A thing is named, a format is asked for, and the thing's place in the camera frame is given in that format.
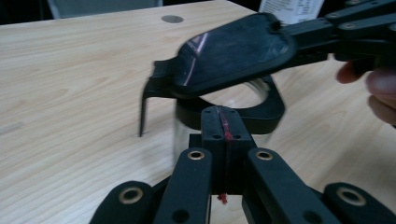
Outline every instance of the human hand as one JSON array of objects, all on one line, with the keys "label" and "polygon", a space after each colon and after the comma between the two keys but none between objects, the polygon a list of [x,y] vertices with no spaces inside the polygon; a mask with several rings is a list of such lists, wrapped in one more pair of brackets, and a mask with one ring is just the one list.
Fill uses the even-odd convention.
[{"label": "human hand", "polygon": [[[358,80],[363,74],[364,71],[359,71],[353,62],[349,62],[340,69],[337,80],[350,83]],[[375,69],[366,78],[366,86],[372,94],[368,105],[375,115],[386,123],[396,125],[396,67]]]}]

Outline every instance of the light wood grain surface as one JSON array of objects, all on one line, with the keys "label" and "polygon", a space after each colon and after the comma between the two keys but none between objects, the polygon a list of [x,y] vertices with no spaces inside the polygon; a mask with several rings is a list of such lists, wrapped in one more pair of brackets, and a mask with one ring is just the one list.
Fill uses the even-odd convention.
[{"label": "light wood grain surface", "polygon": [[[88,223],[118,184],[170,175],[174,101],[150,99],[136,135],[152,62],[251,13],[213,1],[1,26],[0,223]],[[340,65],[274,74],[287,114],[267,147],[307,185],[348,182],[396,212],[396,130],[372,114],[362,81],[335,81]],[[235,203],[213,210],[212,223],[246,223]]]}]

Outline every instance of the wooden table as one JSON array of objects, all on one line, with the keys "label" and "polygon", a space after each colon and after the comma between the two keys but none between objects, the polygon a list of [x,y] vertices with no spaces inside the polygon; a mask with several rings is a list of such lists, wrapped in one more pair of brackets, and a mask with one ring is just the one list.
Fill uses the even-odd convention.
[{"label": "wooden table", "polygon": [[[170,175],[174,101],[150,99],[137,137],[152,62],[251,13],[213,1],[0,27],[0,223],[88,223],[118,184]],[[340,65],[274,75],[288,111],[267,147],[307,185],[345,181],[396,212],[396,132],[372,114],[361,81],[335,81]],[[246,222],[233,203],[213,210],[212,223]]]}]

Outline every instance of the paper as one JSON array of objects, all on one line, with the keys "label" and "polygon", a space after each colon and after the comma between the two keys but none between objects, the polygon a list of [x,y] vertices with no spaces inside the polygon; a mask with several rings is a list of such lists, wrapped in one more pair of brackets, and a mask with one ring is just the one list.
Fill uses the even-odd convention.
[{"label": "paper", "polygon": [[283,25],[315,19],[324,0],[262,0],[259,12],[274,14]]}]

